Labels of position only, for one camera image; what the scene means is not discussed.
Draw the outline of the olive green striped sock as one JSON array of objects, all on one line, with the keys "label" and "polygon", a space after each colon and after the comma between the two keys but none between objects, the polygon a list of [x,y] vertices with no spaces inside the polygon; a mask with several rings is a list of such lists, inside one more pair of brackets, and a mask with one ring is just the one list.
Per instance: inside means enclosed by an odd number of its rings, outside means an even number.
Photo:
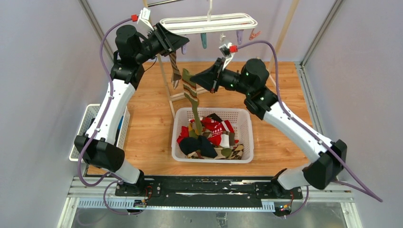
[{"label": "olive green striped sock", "polygon": [[202,124],[198,114],[199,99],[197,97],[197,87],[194,82],[190,80],[193,75],[185,68],[182,69],[182,85],[184,96],[190,101],[192,105],[192,112],[194,116],[195,123],[195,133],[201,135]]}]

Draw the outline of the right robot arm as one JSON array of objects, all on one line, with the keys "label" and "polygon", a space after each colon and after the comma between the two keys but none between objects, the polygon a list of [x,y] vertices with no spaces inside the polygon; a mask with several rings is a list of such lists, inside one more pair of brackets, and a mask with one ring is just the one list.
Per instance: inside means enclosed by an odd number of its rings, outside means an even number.
[{"label": "right robot arm", "polygon": [[275,175],[271,190],[276,197],[283,198],[300,186],[323,190],[343,170],[347,145],[340,139],[334,141],[323,136],[293,114],[266,87],[268,77],[266,65],[260,59],[249,59],[241,71],[234,72],[225,69],[224,59],[218,58],[210,68],[191,76],[190,81],[211,93],[222,86],[244,94],[249,112],[284,133],[309,159],[309,164],[283,169]]}]

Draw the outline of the white plastic clip hanger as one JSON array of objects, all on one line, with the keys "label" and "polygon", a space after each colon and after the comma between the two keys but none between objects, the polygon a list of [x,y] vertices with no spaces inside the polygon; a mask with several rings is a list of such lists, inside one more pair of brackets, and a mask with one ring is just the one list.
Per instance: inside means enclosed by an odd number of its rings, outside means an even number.
[{"label": "white plastic clip hanger", "polygon": [[212,1],[205,16],[165,18],[160,20],[170,32],[177,35],[254,29],[258,22],[247,13],[212,14]]}]

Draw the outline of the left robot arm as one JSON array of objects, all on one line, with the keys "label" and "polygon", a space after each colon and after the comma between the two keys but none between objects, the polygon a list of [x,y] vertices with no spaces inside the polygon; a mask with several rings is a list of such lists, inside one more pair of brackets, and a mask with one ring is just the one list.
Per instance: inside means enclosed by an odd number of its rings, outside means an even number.
[{"label": "left robot arm", "polygon": [[115,144],[116,132],[127,104],[134,95],[145,73],[143,64],[157,55],[167,56],[186,45],[190,40],[167,30],[160,23],[144,36],[125,19],[110,28],[116,29],[113,66],[102,63],[108,79],[108,88],[93,123],[86,133],[75,138],[80,151],[78,162],[85,162],[107,171],[120,185],[135,196],[145,192],[144,172],[134,167],[125,157],[123,149]]}]

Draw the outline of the brown striped sock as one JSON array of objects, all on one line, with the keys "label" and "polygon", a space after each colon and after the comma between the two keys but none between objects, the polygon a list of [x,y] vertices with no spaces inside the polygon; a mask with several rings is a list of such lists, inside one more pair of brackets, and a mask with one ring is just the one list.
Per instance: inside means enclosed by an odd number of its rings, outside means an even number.
[{"label": "brown striped sock", "polygon": [[179,81],[182,79],[182,75],[181,75],[178,65],[177,65],[176,52],[172,52],[169,55],[169,59],[171,62],[171,67],[172,67],[171,83],[172,83],[173,89],[176,89],[179,85]]}]

